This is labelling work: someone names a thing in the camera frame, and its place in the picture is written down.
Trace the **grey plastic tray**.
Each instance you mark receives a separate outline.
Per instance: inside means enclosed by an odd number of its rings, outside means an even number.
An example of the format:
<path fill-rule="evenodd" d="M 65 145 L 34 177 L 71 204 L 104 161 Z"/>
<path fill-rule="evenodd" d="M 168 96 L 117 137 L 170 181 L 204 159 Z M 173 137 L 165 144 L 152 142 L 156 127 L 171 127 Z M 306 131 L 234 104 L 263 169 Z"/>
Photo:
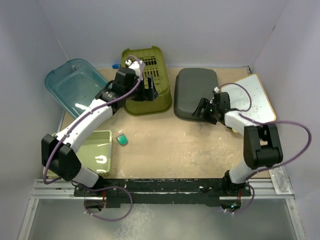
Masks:
<path fill-rule="evenodd" d="M 179 71 L 174 88 L 173 112 L 176 117 L 187 121 L 202 121 L 193 116 L 201 98 L 210 99 L 212 91 L 218 86 L 218 77 L 214 70 L 190 67 Z"/>

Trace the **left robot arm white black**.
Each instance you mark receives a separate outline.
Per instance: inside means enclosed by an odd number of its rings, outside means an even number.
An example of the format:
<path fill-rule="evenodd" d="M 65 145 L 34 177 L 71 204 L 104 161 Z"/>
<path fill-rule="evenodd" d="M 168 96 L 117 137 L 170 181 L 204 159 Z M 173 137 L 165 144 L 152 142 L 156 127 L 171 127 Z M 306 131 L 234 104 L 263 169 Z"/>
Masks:
<path fill-rule="evenodd" d="M 152 78 L 148 78 L 148 89 L 145 89 L 144 68 L 141 61 L 120 68 L 115 79 L 97 93 L 89 107 L 68 127 L 54 136 L 46 134 L 42 138 L 41 163 L 45 172 L 52 171 L 59 179 L 84 185 L 91 196 L 101 194 L 101 176 L 85 167 L 77 152 L 96 128 L 123 108 L 128 100 L 143 102 L 157 98 Z"/>

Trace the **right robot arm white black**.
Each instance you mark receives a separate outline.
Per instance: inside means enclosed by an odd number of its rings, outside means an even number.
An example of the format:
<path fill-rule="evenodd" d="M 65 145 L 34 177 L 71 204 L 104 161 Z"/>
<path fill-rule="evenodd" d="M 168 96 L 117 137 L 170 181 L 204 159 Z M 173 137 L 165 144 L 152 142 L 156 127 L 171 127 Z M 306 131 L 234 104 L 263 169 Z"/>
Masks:
<path fill-rule="evenodd" d="M 218 122 L 234 129 L 243 136 L 243 159 L 228 170 L 222 178 L 222 190 L 228 196 L 235 195 L 245 187 L 246 180 L 263 168 L 269 169 L 283 161 L 283 151 L 275 124 L 245 122 L 240 111 L 231 107 L 227 92 L 213 94 L 213 99 L 201 98 L 194 117 L 204 122 Z"/>

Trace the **large olive green basket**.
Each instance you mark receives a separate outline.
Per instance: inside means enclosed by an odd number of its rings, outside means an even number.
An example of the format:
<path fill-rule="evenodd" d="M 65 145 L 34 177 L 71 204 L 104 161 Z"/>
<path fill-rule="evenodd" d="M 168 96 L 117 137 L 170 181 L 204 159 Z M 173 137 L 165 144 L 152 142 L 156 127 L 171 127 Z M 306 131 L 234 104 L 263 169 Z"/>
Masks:
<path fill-rule="evenodd" d="M 138 88 L 141 97 L 127 100 L 124 106 L 132 116 L 164 113 L 172 106 L 171 84 L 161 49 L 157 46 L 144 49 L 125 49 L 121 64 L 124 66 L 129 55 L 137 57 L 145 64 L 144 83 Z"/>

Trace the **blue transparent basket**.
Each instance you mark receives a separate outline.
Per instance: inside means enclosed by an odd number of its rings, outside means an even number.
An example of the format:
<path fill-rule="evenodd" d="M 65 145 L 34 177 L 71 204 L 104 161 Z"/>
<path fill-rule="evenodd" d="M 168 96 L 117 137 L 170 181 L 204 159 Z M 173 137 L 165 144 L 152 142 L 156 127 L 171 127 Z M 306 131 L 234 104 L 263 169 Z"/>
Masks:
<path fill-rule="evenodd" d="M 78 118 L 108 81 L 87 60 L 75 58 L 47 74 L 44 84 L 57 102 Z"/>

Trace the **light green plastic tray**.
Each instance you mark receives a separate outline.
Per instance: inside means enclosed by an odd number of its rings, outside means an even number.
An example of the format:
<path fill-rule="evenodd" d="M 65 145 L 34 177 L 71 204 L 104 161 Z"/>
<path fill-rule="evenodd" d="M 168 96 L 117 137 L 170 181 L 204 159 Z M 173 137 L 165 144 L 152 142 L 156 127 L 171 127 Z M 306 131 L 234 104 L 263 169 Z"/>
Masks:
<path fill-rule="evenodd" d="M 107 178 L 111 169 L 112 133 L 109 130 L 94 131 L 76 153 L 83 166 Z"/>

